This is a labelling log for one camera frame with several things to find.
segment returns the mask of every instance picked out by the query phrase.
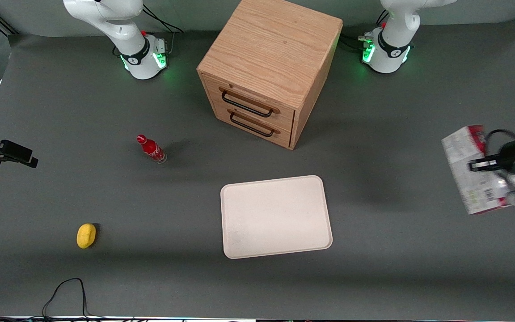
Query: gray wall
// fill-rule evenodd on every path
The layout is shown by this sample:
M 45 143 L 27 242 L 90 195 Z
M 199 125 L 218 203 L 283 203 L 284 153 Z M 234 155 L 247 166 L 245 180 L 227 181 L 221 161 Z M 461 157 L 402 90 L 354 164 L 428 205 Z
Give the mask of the gray wall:
M 345 25 L 374 22 L 382 11 L 378 0 L 290 0 L 339 17 Z M 239 0 L 144 0 L 162 20 L 184 30 L 220 30 Z M 425 25 L 475 24 L 515 19 L 515 0 L 459 0 L 442 8 L 420 11 Z M 63 0 L 0 0 L 0 15 L 21 33 L 62 37 L 98 35 L 100 32 L 75 20 Z M 135 19 L 141 29 L 162 30 L 150 17 Z

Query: drawer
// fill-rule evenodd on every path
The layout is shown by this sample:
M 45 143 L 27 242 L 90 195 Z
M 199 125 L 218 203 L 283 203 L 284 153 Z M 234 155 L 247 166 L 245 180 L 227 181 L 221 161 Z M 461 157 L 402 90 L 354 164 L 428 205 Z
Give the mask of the drawer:
M 243 94 L 225 82 L 204 75 L 204 81 L 215 109 L 231 109 L 236 114 L 259 120 L 260 123 L 291 132 L 294 110 L 281 106 L 270 106 L 259 102 L 259 98 Z
M 261 137 L 262 139 L 273 142 L 284 148 L 289 148 L 291 132 L 282 128 L 272 127 L 264 124 L 261 120 L 252 118 L 245 114 L 240 114 L 233 108 L 217 107 L 216 117 L 231 126 L 241 128 L 242 130 Z

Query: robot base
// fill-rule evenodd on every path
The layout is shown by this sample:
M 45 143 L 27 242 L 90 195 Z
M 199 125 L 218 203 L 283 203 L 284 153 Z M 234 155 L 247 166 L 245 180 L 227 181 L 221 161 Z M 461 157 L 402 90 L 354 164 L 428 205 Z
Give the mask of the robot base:
M 143 58 L 139 65 L 128 64 L 123 57 L 124 68 L 131 75 L 139 80 L 151 79 L 158 75 L 167 66 L 166 61 L 166 43 L 164 39 L 159 39 L 153 35 L 146 35 L 146 40 L 150 42 L 150 52 Z
M 410 47 L 408 47 L 407 50 L 404 53 L 401 53 L 398 57 L 389 57 L 387 51 L 378 44 L 378 41 L 374 41 L 381 30 L 383 29 L 378 27 L 365 33 L 364 39 L 366 39 L 365 41 L 368 43 L 368 47 L 363 51 L 361 61 L 369 65 L 376 72 L 388 74 L 399 69 L 399 67 L 406 61 Z

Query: cardboard box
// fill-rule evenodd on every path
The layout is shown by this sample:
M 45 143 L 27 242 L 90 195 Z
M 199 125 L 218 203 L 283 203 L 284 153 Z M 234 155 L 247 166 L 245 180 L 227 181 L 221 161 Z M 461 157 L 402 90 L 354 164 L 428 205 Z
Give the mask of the cardboard box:
M 485 156 L 484 126 L 466 126 L 442 139 L 454 181 L 468 214 L 508 206 L 506 181 L 493 172 L 472 172 L 468 162 Z

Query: yellow sponge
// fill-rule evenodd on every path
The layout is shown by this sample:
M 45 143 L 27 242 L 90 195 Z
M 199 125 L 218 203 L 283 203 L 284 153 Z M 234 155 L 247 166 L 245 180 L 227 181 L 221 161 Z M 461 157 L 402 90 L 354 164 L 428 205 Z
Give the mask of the yellow sponge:
M 97 228 L 93 224 L 84 224 L 77 232 L 77 245 L 85 249 L 94 243 L 97 236 Z

